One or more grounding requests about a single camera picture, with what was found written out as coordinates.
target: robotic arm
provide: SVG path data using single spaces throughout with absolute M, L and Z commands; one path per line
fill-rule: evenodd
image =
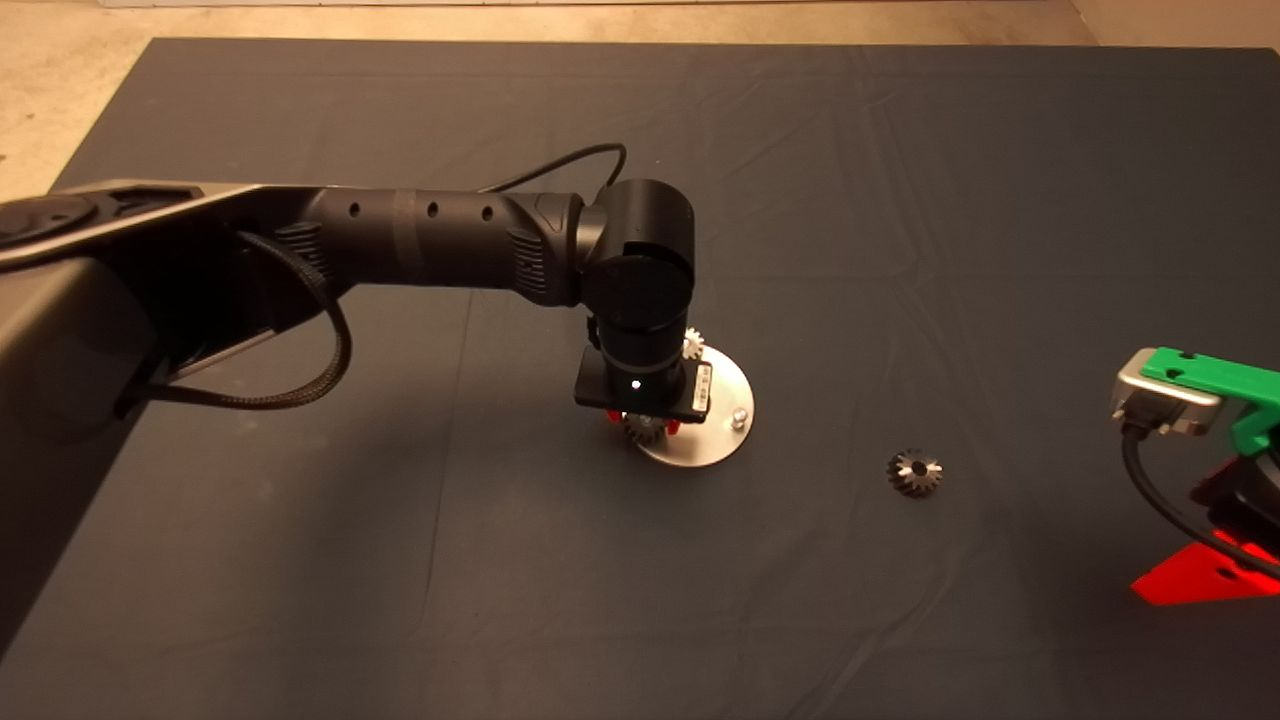
M 694 278 L 692 209 L 649 179 L 611 182 L 591 204 L 113 182 L 0 205 L 0 655 L 145 400 L 280 409 L 319 398 L 349 359 L 337 297 L 355 284 L 582 304 L 575 400 L 696 424 L 710 409 L 712 365 L 682 352 Z M 296 391 L 237 398 L 166 384 L 321 311 L 338 352 Z
M 307 278 L 291 277 L 294 258 L 332 297 L 383 283 L 581 302 L 593 315 L 580 404 L 707 416 L 686 384 L 709 365 L 681 357 L 692 209 L 657 181 L 608 186 L 593 205 L 566 193 L 113 183 L 10 202 L 0 223 L 0 272 L 68 256 L 113 270 L 154 325 L 154 361 L 170 377 L 316 315 Z

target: silver gear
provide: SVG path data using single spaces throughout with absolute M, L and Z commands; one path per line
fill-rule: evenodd
M 622 432 L 636 445 L 653 445 L 667 434 L 667 421 L 652 415 L 623 413 Z
M 942 464 L 910 447 L 888 461 L 888 480 L 908 497 L 927 497 L 942 484 Z
M 707 347 L 707 343 L 703 342 L 703 333 L 695 328 L 685 329 L 685 346 L 680 351 L 680 355 L 685 360 L 701 360 L 704 347 Z

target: green 3d-printed part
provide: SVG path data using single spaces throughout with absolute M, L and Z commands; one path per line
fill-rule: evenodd
M 1248 407 L 1231 425 L 1236 452 L 1253 456 L 1271 447 L 1271 429 L 1280 424 L 1280 373 L 1161 347 L 1143 365 L 1142 374 L 1155 380 L 1243 400 Z

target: metal connector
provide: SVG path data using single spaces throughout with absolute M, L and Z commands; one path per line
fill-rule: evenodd
M 1111 416 L 1116 420 L 1137 420 L 1161 434 L 1204 434 L 1217 419 L 1222 398 L 1143 375 L 1142 369 L 1155 354 L 1156 348 L 1144 347 L 1116 373 L 1115 389 L 1111 392 Z

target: gray tablecloth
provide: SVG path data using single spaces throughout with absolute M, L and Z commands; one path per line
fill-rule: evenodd
M 357 288 L 324 401 L 146 413 L 0 716 L 1276 714 L 1280 601 L 1128 589 L 1185 538 L 1107 420 L 1146 345 L 1280 368 L 1271 51 L 166 40 L 59 184 L 463 188 L 605 140 L 694 202 L 737 455 L 671 470 L 575 406 L 580 310 Z M 328 332 L 201 382 L 289 386 Z M 1229 452 L 1148 445 L 1179 496 Z

